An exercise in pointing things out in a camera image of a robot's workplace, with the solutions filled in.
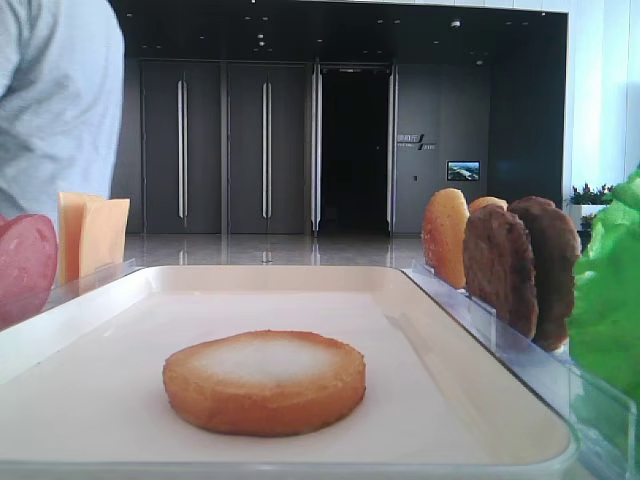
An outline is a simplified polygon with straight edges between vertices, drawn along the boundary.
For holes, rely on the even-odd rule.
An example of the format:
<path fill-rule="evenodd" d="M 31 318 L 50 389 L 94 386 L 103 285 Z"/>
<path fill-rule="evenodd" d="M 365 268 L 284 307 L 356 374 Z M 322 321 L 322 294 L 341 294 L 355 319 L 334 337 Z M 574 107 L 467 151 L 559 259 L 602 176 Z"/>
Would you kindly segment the inner brown meat patty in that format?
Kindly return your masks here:
<path fill-rule="evenodd" d="M 469 294 L 531 339 L 539 309 L 534 255 L 522 220 L 496 204 L 471 213 L 463 240 L 463 266 Z"/>

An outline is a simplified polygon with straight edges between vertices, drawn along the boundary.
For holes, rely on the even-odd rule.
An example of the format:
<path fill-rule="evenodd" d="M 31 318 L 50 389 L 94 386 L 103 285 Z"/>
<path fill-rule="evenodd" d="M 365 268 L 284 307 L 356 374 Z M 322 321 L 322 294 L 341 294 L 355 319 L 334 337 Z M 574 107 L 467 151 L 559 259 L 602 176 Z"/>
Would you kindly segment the green lettuce leaf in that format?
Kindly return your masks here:
<path fill-rule="evenodd" d="M 570 356 L 639 399 L 639 172 L 618 184 L 574 267 Z"/>

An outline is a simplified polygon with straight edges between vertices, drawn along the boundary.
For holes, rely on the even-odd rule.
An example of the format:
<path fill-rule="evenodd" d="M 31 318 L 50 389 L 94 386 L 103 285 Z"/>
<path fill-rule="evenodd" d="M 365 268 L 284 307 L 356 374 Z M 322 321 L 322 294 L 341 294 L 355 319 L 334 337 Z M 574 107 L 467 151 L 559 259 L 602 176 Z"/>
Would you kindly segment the cream rectangular tray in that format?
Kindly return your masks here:
<path fill-rule="evenodd" d="M 559 479 L 578 448 L 391 268 L 145 268 L 1 334 L 5 479 Z"/>

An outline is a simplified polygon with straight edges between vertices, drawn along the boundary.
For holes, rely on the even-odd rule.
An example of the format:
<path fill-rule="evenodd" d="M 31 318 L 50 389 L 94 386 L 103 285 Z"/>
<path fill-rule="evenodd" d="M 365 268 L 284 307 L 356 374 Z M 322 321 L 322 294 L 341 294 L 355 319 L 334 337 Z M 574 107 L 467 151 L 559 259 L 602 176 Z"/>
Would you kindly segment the outer brown meat patty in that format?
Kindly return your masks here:
<path fill-rule="evenodd" d="M 574 266 L 581 241 L 570 217 L 549 199 L 525 197 L 508 210 L 523 221 L 533 250 L 538 301 L 533 342 L 545 351 L 555 351 L 569 337 L 567 322 L 574 309 Z"/>

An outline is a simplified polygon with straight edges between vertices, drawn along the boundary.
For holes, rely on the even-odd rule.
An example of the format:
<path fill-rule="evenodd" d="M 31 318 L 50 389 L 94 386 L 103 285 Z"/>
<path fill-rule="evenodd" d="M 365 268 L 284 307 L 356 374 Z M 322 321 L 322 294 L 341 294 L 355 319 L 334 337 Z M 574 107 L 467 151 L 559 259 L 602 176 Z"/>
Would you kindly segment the clear acrylic rack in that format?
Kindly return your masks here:
<path fill-rule="evenodd" d="M 639 407 L 574 363 L 567 346 L 546 352 L 499 321 L 486 304 L 415 261 L 404 271 L 475 340 L 577 428 L 578 462 L 595 479 L 639 477 Z"/>
<path fill-rule="evenodd" d="M 119 280 L 140 269 L 135 259 L 101 267 L 97 272 L 78 280 L 55 286 L 49 290 L 36 290 L 16 299 L 1 302 L 1 330 L 20 324 L 42 312 L 60 306 L 83 294 Z"/>

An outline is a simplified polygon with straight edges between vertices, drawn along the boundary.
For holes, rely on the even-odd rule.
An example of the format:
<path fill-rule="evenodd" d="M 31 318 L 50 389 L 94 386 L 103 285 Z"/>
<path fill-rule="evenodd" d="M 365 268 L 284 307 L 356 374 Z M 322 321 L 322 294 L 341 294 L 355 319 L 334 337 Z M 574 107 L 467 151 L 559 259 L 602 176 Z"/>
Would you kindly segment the bun slice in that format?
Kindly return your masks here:
<path fill-rule="evenodd" d="M 504 199 L 493 196 L 480 197 L 469 204 L 469 212 L 474 213 L 486 206 L 496 206 L 503 210 L 507 210 L 508 202 Z"/>
<path fill-rule="evenodd" d="M 454 188 L 437 191 L 429 200 L 423 219 L 425 262 L 455 289 L 465 287 L 463 240 L 469 210 L 463 193 Z"/>

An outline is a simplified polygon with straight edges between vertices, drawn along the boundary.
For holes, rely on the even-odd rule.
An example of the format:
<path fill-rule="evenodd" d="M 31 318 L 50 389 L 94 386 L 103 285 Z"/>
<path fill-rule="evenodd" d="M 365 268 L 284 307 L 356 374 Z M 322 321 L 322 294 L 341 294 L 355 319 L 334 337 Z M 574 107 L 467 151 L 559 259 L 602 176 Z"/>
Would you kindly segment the brown meat patty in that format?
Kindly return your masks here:
<path fill-rule="evenodd" d="M 522 220 L 496 204 L 471 213 L 463 240 L 463 266 L 469 294 L 531 339 L 539 309 L 534 255 Z"/>
<path fill-rule="evenodd" d="M 574 266 L 581 241 L 570 217 L 549 199 L 525 197 L 508 210 L 523 221 L 533 250 L 538 301 L 533 342 L 545 351 L 555 351 L 569 337 L 567 322 L 574 309 Z"/>

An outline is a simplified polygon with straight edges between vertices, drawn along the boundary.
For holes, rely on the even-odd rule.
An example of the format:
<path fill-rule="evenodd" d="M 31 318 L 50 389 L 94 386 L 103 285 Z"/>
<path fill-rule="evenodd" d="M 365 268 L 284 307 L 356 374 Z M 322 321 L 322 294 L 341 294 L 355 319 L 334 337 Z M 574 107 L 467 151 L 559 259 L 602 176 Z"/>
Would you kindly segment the orange cheese slice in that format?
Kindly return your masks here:
<path fill-rule="evenodd" d="M 77 192 L 58 193 L 58 280 L 61 285 L 79 278 L 79 242 L 86 203 L 103 197 Z"/>
<path fill-rule="evenodd" d="M 91 200 L 83 207 L 79 276 L 123 261 L 129 199 Z"/>

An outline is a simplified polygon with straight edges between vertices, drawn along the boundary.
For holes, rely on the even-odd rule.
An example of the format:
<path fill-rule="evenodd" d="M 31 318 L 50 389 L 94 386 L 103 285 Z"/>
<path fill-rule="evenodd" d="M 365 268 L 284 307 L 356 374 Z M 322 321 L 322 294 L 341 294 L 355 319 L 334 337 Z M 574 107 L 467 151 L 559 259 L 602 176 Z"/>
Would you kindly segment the bread slice on tray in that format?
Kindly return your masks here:
<path fill-rule="evenodd" d="M 314 332 L 259 330 L 173 353 L 162 379 L 172 409 L 196 427 L 280 437 L 350 415 L 366 392 L 366 363 L 354 347 Z"/>

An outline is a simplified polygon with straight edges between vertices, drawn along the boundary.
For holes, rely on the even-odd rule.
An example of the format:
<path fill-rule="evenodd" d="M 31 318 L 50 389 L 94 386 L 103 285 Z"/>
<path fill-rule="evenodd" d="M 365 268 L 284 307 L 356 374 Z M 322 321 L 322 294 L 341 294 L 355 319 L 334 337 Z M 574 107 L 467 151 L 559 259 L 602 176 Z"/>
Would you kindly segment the outer orange cheese slice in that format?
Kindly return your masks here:
<path fill-rule="evenodd" d="M 61 285 L 79 278 L 79 242 L 86 203 L 103 197 L 77 192 L 58 193 L 58 280 Z"/>

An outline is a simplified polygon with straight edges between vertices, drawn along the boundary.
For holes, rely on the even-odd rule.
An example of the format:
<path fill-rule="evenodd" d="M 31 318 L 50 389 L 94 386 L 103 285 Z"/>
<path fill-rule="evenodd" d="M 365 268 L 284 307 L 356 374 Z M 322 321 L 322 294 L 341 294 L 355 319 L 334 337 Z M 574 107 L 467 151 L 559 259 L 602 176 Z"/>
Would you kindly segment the outer red tomato slice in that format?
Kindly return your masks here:
<path fill-rule="evenodd" d="M 9 220 L 1 236 L 1 302 L 51 289 L 57 256 L 57 236 L 47 216 L 24 214 Z"/>

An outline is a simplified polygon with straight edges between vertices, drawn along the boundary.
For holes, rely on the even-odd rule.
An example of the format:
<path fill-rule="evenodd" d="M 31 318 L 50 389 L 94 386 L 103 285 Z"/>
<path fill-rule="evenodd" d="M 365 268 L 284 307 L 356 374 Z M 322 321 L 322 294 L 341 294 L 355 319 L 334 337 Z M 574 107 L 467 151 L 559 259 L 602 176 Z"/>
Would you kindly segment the potted flower plants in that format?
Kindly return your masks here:
<path fill-rule="evenodd" d="M 595 216 L 613 200 L 612 185 L 591 187 L 585 183 L 581 188 L 573 187 L 569 198 L 569 214 L 578 231 L 590 230 Z"/>

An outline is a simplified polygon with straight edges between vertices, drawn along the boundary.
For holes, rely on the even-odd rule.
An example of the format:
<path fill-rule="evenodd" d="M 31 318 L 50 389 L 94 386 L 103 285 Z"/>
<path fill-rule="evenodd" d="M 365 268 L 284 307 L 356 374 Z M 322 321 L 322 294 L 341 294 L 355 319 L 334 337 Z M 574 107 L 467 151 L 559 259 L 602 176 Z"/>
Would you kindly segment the right clear acrylic rack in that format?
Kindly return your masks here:
<path fill-rule="evenodd" d="M 546 352 L 499 321 L 486 304 L 415 261 L 404 271 L 475 340 L 577 428 L 578 462 L 595 479 L 639 477 L 639 407 L 574 363 L 567 346 Z"/>

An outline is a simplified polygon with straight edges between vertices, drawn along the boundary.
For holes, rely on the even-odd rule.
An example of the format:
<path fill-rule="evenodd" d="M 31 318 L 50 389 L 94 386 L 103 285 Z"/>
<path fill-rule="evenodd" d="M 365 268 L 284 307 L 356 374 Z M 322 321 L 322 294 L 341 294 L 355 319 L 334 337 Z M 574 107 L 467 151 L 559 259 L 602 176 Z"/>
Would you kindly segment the person in grey shirt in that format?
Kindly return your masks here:
<path fill-rule="evenodd" d="M 1 212 L 57 217 L 58 195 L 108 197 L 124 39 L 107 1 L 1 4 Z"/>

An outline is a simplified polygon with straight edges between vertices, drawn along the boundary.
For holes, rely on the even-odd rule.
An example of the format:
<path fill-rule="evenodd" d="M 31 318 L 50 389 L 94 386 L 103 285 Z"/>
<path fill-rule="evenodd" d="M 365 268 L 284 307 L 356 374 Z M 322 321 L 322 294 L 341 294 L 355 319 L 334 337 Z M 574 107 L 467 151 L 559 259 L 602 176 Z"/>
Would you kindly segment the red tomato slice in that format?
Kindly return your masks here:
<path fill-rule="evenodd" d="M 9 222 L 9 219 L 6 216 L 0 215 L 0 236 L 4 234 L 8 222 Z"/>
<path fill-rule="evenodd" d="M 57 236 L 47 216 L 24 214 L 9 220 L 1 236 L 1 302 L 51 289 L 57 256 Z"/>

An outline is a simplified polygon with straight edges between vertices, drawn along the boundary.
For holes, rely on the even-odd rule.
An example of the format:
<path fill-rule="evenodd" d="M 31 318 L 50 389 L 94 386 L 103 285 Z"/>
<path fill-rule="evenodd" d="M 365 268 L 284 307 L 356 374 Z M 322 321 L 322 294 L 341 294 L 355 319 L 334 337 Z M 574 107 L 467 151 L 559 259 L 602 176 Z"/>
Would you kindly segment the inner red tomato slice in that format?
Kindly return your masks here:
<path fill-rule="evenodd" d="M 0 215 L 0 236 L 4 234 L 8 222 L 9 222 L 9 219 L 6 216 Z"/>

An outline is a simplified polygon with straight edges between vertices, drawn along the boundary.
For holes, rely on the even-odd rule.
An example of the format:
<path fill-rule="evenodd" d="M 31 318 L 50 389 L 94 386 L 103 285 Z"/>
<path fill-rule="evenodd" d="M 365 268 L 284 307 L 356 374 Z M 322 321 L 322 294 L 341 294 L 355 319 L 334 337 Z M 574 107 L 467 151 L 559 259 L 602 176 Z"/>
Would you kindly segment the inner bun slice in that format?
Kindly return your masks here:
<path fill-rule="evenodd" d="M 463 240 L 469 210 L 463 193 L 454 188 L 437 191 L 429 200 L 423 219 L 425 262 L 455 289 L 465 287 Z"/>

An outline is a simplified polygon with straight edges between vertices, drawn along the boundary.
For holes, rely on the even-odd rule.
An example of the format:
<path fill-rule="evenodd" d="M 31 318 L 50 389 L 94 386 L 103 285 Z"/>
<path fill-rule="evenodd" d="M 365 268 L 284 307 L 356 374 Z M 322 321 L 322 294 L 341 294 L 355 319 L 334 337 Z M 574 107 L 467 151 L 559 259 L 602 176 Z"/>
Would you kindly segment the inner orange cheese slice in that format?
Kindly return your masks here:
<path fill-rule="evenodd" d="M 79 276 L 123 261 L 129 199 L 91 200 L 83 207 Z"/>

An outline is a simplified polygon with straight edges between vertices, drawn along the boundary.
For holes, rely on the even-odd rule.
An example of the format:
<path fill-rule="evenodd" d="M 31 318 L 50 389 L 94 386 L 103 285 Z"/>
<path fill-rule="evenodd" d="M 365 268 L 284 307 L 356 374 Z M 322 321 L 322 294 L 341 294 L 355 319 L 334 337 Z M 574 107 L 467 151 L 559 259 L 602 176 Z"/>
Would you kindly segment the small wall screen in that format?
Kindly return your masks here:
<path fill-rule="evenodd" d="M 479 181 L 481 164 L 479 161 L 448 161 L 446 178 L 448 181 Z"/>

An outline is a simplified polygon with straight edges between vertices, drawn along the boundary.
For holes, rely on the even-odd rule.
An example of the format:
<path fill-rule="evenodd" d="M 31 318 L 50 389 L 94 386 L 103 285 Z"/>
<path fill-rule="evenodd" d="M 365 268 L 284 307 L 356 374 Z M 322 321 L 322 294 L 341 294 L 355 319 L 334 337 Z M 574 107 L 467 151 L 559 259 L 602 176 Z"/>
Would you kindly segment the left clear acrylic rack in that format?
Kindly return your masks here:
<path fill-rule="evenodd" d="M 97 272 L 78 280 L 55 286 L 49 290 L 36 290 L 16 299 L 1 302 L 1 330 L 20 324 L 42 312 L 60 306 L 83 294 L 119 280 L 140 269 L 135 259 L 101 267 Z"/>

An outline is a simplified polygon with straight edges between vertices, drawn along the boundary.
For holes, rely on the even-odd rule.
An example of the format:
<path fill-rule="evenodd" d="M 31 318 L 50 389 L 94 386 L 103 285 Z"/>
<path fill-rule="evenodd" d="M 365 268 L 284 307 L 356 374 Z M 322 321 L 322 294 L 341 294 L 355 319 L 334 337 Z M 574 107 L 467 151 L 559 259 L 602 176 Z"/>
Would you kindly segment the outer bun slice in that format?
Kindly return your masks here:
<path fill-rule="evenodd" d="M 486 206 L 496 206 L 503 210 L 507 210 L 508 202 L 504 199 L 493 196 L 480 197 L 469 204 L 469 212 L 474 213 Z"/>

